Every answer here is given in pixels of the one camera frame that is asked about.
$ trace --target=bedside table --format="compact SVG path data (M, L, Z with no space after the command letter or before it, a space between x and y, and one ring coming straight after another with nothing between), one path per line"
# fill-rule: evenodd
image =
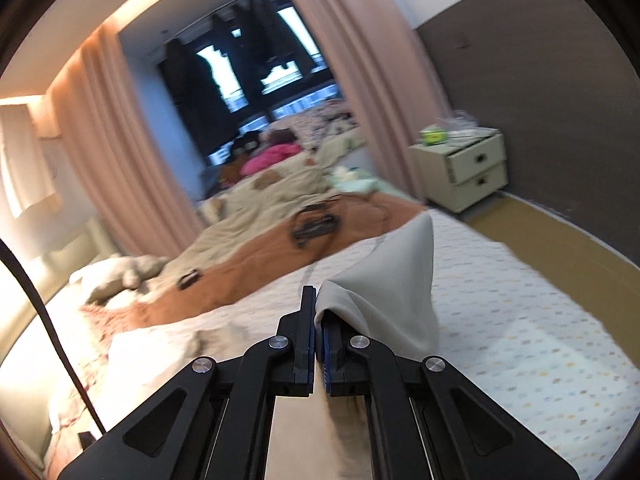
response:
M460 213L507 185L502 134L409 148L424 198Z

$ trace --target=bed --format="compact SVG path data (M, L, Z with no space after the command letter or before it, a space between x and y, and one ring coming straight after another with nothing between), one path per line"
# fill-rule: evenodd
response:
M328 99L313 108L276 120L260 132L262 145L259 148L254 137L248 142L245 141L246 137L236 139L236 142L245 144L237 149L232 147L228 162L217 168L219 183L228 189L248 174L254 174L260 168L267 169L274 162L301 150L305 157L313 158L314 153L329 139L357 127L349 105L344 99L338 98ZM274 139L272 134L278 136L279 140Z
M439 353L568 460L582 480L595 478L640 411L640 371L593 316L506 247L441 212L431 211L431 215ZM389 234L383 243L397 234ZM375 243L375 239L364 240L322 260L309 282L320 286L367 257ZM118 422L135 404L114 394L122 391L119 384L136 384L137 394L146 397L166 379L167 370L171 375L199 355L202 347L189 353L191 335L212 331L215 340L224 340L207 348L219 359L240 355L271 335L280 316L297 307L304 272L297 270L236 304L199 317L116 336L107 372L111 393L98 398L108 424ZM155 362L140 377L130 356L144 352L169 357L164 363ZM357 456L359 449L366 450L366 443L348 432L339 446L332 447L329 443L336 441L336 429L326 423L320 384L314 396L307 404L299 399L278 400L272 434L282 439L272 438L267 478L319 480L347 473L359 478L366 472L366 454L359 463L348 458ZM356 426L364 435L357 410L344 409L349 420L342 425ZM305 443L310 438L319 441L323 435L327 449L318 456L318 446ZM293 452L290 446L295 442L299 444ZM350 447L340 450L345 443ZM296 467L288 469L291 456L296 456Z
M68 286L69 276L91 262L109 258L118 248L98 217L71 232L48 253L28 264L28 271L47 308L54 316L64 314L74 302L76 289ZM30 465L42 473L42 458L50 440L49 400L58 377L64 373L44 327L2 266L2 324L0 325L0 414L5 430ZM82 324L63 327L66 340ZM67 345L76 358L90 347ZM25 366L25 362L37 362Z
M254 189L249 179L241 183L235 188L238 195L227 197L226 211L213 218L209 229L186 251L188 258L169 263L150 290L83 311L94 316L93 320L102 320L102 332L98 340L92 340L95 332L87 335L91 349L71 349L71 355L81 370L85 365L87 370L99 370L83 377L107 427L192 358L201 354L217 360L235 357L272 335L279 318L297 309L302 282L319 286L366 258L380 240L393 243L402 234L408 219L416 214L414 208L420 207L397 198L402 196L398 190L378 180L379 189L385 191L383 200L400 200L394 207L405 208L404 216L396 219L384 237L373 230L360 240L350 238L316 263L310 274L298 262L290 272L281 269L279 276L252 282L237 299L228 296L228 290L222 291L220 298L207 298L207 304L220 302L214 310L176 314L159 302L175 277L193 266L216 269L218 274L204 283L213 283L220 276L226 279L230 275L222 274L224 269L230 272L259 253L256 247L270 243L274 226L284 225L302 206L333 196L327 171L345 160L367 162L366 152L350 150L353 143L344 139L347 137L336 143L335 151L325 150L330 152L326 159L318 153L323 162L313 166L302 158L285 161L280 171L287 176L265 189ZM434 225L433 307L440 325L438 353L568 460L582 480L593 479L640 411L640 372L596 319L506 247L441 212L432 210L430 215ZM363 226L358 229L364 232ZM200 294L196 288L193 293ZM187 303L198 301L194 297ZM68 320L65 324L68 333L73 324ZM26 343L21 339L10 352L14 362L35 348L33 339ZM50 349L42 351L48 352L52 363ZM140 369L135 357L150 354L154 359L146 360L147 365ZM51 382L47 388L43 396L52 397ZM318 384L309 400L279 399L276 403L267 478L370 478L364 423L357 406L327 399L320 390ZM42 423L41 402L40 425L28 438L36 455L32 463L40 460L40 471L46 470L51 479L80 452L77 433L95 432L86 410L77 399L74 402L67 405L72 416L66 421L60 413L54 414L53 426L61 429L54 432L50 443L50 425ZM295 467L290 467L292 455Z

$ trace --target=window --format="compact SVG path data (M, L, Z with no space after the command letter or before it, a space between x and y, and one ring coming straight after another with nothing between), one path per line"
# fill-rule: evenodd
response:
M331 84L316 90L315 92L311 92L311 94L305 95L295 101L287 103L280 108L276 108L273 111L274 117L276 119L281 119L288 115L293 115L300 113L303 110L308 110L309 108L313 108L320 101L325 99L329 99L331 97L336 97L338 95L338 85Z
M252 132L254 130L262 130L269 126L269 121L265 116L258 117L254 119L250 123L245 124L244 126L240 126L238 131L240 131L240 136L243 136L247 132Z
M309 31L306 30L305 24L302 22L302 19L296 12L296 9L293 7L287 7L286 9L279 10L278 13L287 25L289 25L291 30L293 30L294 34L300 39L309 54L311 54L311 57L313 57L318 64L314 69L314 72L326 68L326 63L322 58L322 54L320 54L320 50L316 46L313 38L311 38ZM242 31L241 29L236 28L236 30L232 31L232 34L236 38L239 38L242 36ZM248 102L244 97L244 92L242 92L242 89L240 88L240 84L236 79L236 75L231 68L229 60L222 56L218 51L213 50L213 47L211 46L199 51L198 54L209 61L213 70L213 77L220 87L220 92L222 93L222 97L229 110L235 112L236 110L247 106ZM277 66L271 71L267 78L262 80L264 83L264 90L262 93L268 94L269 92L282 88L289 83L297 81L298 79L302 79L302 74L295 62L291 61L287 64L286 68Z
M231 145L233 142L228 142L222 148L217 150L215 153L211 153L209 155L209 160L214 166L219 166L220 164L224 164L226 158L229 156L231 152Z
M238 79L236 79L236 74L234 74L229 60L225 56L222 56L217 50L213 50L212 46L204 48L199 51L198 54L209 61L211 69L213 70L213 77L220 87L220 93L229 110L235 112L247 106L247 100L244 97L240 83Z

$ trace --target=pink pillow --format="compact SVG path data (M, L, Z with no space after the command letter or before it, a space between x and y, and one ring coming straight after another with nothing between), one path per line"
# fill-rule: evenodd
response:
M249 176L256 174L259 171L266 170L274 164L286 160L290 156L297 155L302 151L302 148L296 142L289 144L278 144L271 146L264 150L260 155L251 158L240 170L242 176Z

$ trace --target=gray cloth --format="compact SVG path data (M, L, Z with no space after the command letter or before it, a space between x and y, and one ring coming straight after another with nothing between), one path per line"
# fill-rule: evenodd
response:
M369 256L322 284L316 330L324 311L331 310L396 355L421 361L438 348L432 279L433 223L424 212Z

